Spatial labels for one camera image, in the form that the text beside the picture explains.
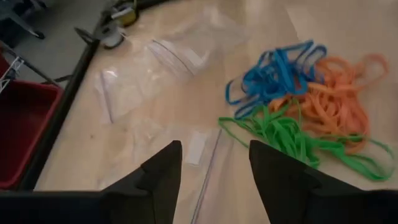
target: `plastic wrapper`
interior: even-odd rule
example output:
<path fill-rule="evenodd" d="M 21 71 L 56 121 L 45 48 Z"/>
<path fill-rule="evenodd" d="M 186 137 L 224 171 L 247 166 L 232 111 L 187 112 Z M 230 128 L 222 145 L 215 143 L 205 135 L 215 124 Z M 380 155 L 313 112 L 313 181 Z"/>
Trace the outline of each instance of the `plastic wrapper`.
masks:
<path fill-rule="evenodd" d="M 216 9 L 193 18 L 97 76 L 105 121 L 113 123 L 168 86 L 189 80 L 246 40 L 242 28 Z"/>
<path fill-rule="evenodd" d="M 134 54 L 128 66 L 103 69 L 96 77 L 103 120 L 113 123 L 176 82 L 176 76 L 144 47 Z"/>
<path fill-rule="evenodd" d="M 217 9 L 206 8 L 195 20 L 155 39 L 149 47 L 172 70 L 196 75 L 245 40 L 243 28 Z"/>
<path fill-rule="evenodd" d="M 179 140 L 183 147 L 182 178 L 174 223 L 192 223 L 204 194 L 214 151 L 219 146 L 220 133 L 218 128 L 160 126 L 148 119 L 140 121 L 132 129 L 132 143 L 113 159 L 108 156 L 111 162 L 104 167 L 99 189 L 123 178 L 172 140 Z"/>
<path fill-rule="evenodd" d="M 216 151 L 213 158 L 212 167 L 207 177 L 206 185 L 203 190 L 203 197 L 198 203 L 198 210 L 192 219 L 192 223 L 231 223 L 237 222 L 236 212 L 226 207 L 224 203 L 233 205 L 236 203 L 229 191 L 234 189 L 229 180 L 231 168 L 234 166 L 232 160 L 232 148 L 234 141 L 225 131 L 220 133 Z M 231 222 L 224 222 L 222 219 L 222 209 L 227 208 L 227 216 Z"/>

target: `wooden table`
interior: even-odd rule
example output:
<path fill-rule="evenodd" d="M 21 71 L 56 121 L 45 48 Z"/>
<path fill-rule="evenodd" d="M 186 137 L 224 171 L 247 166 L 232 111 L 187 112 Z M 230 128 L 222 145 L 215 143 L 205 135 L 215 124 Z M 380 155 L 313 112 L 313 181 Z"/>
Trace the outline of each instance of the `wooden table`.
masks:
<path fill-rule="evenodd" d="M 143 45 L 170 32 L 205 6 L 217 7 L 244 26 L 248 41 L 184 85 L 163 91 L 112 125 L 104 124 L 94 87 L 99 71 L 109 66 L 129 68 L 129 61 Z M 219 116 L 233 112 L 224 101 L 224 87 L 230 79 L 254 65 L 264 50 L 307 39 L 325 44 L 331 54 L 352 62 L 369 52 L 380 52 L 389 59 L 390 75 L 360 97 L 369 114 L 371 136 L 396 147 L 397 13 L 398 2 L 394 0 L 189 0 L 143 12 L 137 24 L 127 29 L 130 42 L 114 50 L 101 49 L 95 55 L 35 189 L 98 189 L 104 167 L 132 144 L 132 123 L 136 119 L 217 127 Z M 369 146 L 366 152 L 383 160 L 378 148 Z M 362 189 L 398 187 L 396 174 L 386 182 L 375 183 L 333 158 L 322 159 L 323 172 Z M 217 205 L 211 215 L 216 219 L 213 223 L 268 222 L 252 179 L 248 150 L 235 142 L 225 167 L 219 179 L 220 194 L 213 203 Z"/>

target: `red plastic container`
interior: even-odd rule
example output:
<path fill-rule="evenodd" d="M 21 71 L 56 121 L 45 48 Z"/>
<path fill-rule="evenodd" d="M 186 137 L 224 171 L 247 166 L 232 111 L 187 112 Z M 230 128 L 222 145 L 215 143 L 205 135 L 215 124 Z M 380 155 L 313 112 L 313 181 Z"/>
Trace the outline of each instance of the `red plastic container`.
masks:
<path fill-rule="evenodd" d="M 11 81 L 0 94 L 0 189 L 20 181 L 63 90 L 56 86 Z"/>

